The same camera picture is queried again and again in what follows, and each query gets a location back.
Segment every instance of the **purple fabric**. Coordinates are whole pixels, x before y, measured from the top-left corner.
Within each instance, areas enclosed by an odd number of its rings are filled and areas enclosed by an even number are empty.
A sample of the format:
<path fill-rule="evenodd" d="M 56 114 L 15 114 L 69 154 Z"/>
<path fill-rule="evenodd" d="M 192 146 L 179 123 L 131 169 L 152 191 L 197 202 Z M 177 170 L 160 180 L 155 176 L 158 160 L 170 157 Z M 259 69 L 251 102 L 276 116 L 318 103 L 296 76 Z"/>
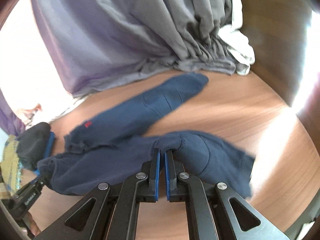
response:
<path fill-rule="evenodd" d="M 14 114 L 0 90 L 0 127 L 8 135 L 18 136 L 25 130 L 24 123 Z"/>
<path fill-rule="evenodd" d="M 239 64 L 217 36 L 231 0 L 31 0 L 64 88 L 74 97 L 159 72 L 233 74 Z"/>

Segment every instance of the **gray fabric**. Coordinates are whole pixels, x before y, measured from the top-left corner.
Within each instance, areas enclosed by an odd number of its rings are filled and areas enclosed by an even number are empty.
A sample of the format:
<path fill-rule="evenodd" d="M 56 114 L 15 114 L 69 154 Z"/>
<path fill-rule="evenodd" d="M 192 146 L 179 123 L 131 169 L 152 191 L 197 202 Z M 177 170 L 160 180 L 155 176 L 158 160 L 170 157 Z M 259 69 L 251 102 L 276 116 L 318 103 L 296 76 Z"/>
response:
<path fill-rule="evenodd" d="M 172 68 L 233 74 L 217 37 L 231 0 L 31 0 L 41 36 L 73 96 Z"/>

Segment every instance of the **patterned fabric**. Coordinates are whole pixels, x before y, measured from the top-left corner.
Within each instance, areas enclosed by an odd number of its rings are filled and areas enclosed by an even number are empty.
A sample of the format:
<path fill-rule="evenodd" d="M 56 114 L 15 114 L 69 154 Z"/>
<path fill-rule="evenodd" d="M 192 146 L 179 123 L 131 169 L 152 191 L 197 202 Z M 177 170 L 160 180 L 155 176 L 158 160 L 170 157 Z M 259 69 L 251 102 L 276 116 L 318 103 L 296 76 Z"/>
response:
<path fill-rule="evenodd" d="M 1 184 L 0 198 L 12 196 L 18 189 L 21 188 L 21 169 L 22 165 L 19 162 L 17 155 L 18 146 L 17 137 L 10 135 L 4 145 L 3 159 L 0 163 L 1 167 Z"/>

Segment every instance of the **black plastic bracket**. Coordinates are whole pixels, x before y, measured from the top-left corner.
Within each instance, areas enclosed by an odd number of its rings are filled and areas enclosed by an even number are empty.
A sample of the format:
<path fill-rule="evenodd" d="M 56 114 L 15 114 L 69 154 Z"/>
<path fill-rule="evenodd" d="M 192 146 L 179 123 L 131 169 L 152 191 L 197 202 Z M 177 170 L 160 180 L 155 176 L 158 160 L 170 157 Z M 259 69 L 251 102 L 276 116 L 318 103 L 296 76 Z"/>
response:
<path fill-rule="evenodd" d="M 142 165 L 141 172 L 117 185 L 100 183 L 35 239 L 134 240 L 140 202 L 158 200 L 160 162 L 161 153 L 155 149 L 152 160 Z M 164 154 L 164 167 L 167 199 L 185 202 L 190 240 L 288 240 L 225 183 L 211 185 L 185 172 L 171 151 Z M 32 192 L 31 188 L 29 185 L 26 192 Z M 23 192 L 16 199 L 25 200 Z M 30 208 L 22 206 L 22 213 Z"/>

